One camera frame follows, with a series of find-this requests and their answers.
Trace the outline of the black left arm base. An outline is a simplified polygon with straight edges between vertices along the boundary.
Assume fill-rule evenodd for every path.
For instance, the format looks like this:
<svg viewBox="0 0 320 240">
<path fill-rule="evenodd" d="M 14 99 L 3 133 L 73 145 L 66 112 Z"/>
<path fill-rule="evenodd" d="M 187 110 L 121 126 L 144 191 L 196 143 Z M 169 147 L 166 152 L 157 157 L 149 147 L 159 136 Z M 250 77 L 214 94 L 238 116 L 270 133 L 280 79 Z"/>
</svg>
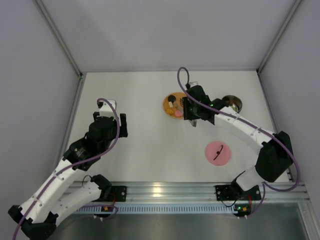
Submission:
<svg viewBox="0 0 320 240">
<path fill-rule="evenodd" d="M 109 190 L 102 194 L 100 198 L 94 200 L 94 202 L 126 202 L 127 199 L 127 186 L 114 185 Z"/>
</svg>

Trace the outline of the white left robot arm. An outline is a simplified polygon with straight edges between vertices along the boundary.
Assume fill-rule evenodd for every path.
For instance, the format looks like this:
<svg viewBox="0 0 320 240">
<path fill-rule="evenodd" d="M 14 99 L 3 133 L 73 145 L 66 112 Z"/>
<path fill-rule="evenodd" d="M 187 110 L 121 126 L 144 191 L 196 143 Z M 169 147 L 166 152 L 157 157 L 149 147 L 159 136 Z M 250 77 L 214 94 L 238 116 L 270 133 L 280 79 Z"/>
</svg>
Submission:
<svg viewBox="0 0 320 240">
<path fill-rule="evenodd" d="M 93 175 L 80 189 L 63 197 L 73 182 L 85 177 L 89 168 L 111 149 L 112 141 L 128 137 L 127 116 L 118 119 L 93 114 L 84 137 L 73 142 L 41 188 L 8 214 L 31 240 L 46 240 L 72 213 L 90 202 L 113 200 L 112 184 L 101 174 Z"/>
</svg>

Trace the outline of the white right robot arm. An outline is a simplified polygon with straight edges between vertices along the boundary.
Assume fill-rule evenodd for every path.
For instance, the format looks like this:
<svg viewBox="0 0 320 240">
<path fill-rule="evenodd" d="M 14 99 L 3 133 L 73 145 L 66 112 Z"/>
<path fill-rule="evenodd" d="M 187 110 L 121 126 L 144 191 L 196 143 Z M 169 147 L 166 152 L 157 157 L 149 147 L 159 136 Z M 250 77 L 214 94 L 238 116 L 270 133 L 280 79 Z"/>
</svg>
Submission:
<svg viewBox="0 0 320 240">
<path fill-rule="evenodd" d="M 230 184 L 230 191 L 238 198 L 260 183 L 275 182 L 294 162 L 287 133 L 273 133 L 255 126 L 225 101 L 219 98 L 210 100 L 198 84 L 186 84 L 183 117 L 188 121 L 210 122 L 236 136 L 257 154 L 255 165 L 239 174 Z"/>
</svg>

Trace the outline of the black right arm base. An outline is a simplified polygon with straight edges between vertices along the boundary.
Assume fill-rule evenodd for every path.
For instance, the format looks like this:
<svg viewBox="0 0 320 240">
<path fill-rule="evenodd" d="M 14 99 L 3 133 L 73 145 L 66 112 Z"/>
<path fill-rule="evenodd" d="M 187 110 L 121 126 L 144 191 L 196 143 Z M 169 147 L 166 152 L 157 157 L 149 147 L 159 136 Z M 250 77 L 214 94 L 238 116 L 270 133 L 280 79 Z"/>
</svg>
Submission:
<svg viewBox="0 0 320 240">
<path fill-rule="evenodd" d="M 220 202 L 226 201 L 248 201 L 249 198 L 252 201 L 259 201 L 262 199 L 262 194 L 258 185 L 253 188 L 243 190 L 233 190 L 230 184 L 215 185 L 216 200 Z"/>
</svg>

